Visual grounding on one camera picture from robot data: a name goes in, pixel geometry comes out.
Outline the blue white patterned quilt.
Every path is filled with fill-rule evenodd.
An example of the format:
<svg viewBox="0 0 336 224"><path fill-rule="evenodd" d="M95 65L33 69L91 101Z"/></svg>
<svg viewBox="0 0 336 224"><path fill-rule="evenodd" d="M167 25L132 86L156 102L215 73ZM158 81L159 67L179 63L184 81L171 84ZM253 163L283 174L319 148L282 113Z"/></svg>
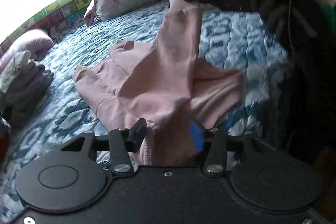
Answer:
<svg viewBox="0 0 336 224"><path fill-rule="evenodd" d="M78 65L92 67L106 58L121 39L150 42L157 34L167 1L143 7L90 27L74 20L56 38L42 60L55 77L34 116L25 127L13 130L1 166L1 223L23 209L14 188L16 174L26 164L84 131L105 135L107 130L78 95L72 75ZM199 53L223 69L240 69L247 77L245 101L224 118L220 128L230 135L247 130L260 134L269 127L269 102L279 95L288 56L266 33L258 14L210 10L203 13Z"/></svg>

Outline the pink sweatshirt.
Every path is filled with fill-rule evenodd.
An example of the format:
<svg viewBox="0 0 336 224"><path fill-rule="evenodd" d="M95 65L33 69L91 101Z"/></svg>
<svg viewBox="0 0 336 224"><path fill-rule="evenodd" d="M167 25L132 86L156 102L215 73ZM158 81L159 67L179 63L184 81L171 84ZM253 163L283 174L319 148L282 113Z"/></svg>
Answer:
<svg viewBox="0 0 336 224"><path fill-rule="evenodd" d="M241 100L242 73L199 55L202 14L197 2L173 0L152 43L121 40L108 58L73 74L77 92L107 130L146 120L146 137L131 154L141 165L187 162L197 152L190 121L212 128Z"/></svg>

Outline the pink pillow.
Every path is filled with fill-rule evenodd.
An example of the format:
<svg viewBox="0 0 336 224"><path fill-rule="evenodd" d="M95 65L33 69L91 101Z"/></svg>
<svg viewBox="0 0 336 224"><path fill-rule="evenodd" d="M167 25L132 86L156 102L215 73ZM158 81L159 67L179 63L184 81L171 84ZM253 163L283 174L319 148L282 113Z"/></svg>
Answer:
<svg viewBox="0 0 336 224"><path fill-rule="evenodd" d="M1 56L1 72L17 52L28 50L31 53L31 58L39 61L45 57L46 53L53 46L54 42L48 36L46 31L42 29L27 31L17 38L17 40L9 46L9 49Z"/></svg>

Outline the stack of folded clothes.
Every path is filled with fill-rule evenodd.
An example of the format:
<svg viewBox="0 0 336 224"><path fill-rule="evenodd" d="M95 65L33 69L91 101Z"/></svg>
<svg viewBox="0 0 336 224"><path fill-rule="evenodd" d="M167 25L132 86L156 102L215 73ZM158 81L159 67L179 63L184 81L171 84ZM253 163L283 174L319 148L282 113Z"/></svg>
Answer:
<svg viewBox="0 0 336 224"><path fill-rule="evenodd" d="M54 79L54 74L31 58L28 50L15 53L1 71L1 118L23 127Z"/></svg>

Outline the colourful alphabet bed bumper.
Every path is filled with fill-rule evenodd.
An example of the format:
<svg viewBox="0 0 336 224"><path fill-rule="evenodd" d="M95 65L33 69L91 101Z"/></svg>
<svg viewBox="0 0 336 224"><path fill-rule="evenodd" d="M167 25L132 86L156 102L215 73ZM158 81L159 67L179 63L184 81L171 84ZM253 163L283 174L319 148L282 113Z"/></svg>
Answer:
<svg viewBox="0 0 336 224"><path fill-rule="evenodd" d="M57 0L31 18L1 42L1 52L5 53L22 34L33 29L43 29L51 37L64 30L78 18L84 16L91 0Z"/></svg>

